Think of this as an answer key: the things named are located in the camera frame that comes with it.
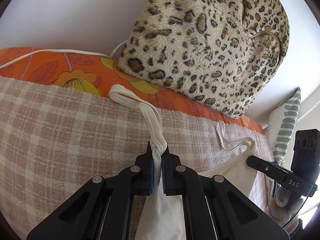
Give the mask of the right hand in grey glove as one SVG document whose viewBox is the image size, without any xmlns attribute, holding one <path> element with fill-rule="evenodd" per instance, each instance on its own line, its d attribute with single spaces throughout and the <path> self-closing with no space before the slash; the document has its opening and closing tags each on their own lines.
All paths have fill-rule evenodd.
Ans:
<svg viewBox="0 0 320 240">
<path fill-rule="evenodd" d="M 289 190 L 283 187 L 278 188 L 265 211 L 270 218 L 283 228 L 304 203 L 304 199 L 299 197 L 289 205 L 289 198 L 291 196 L 292 192 Z"/>
</svg>

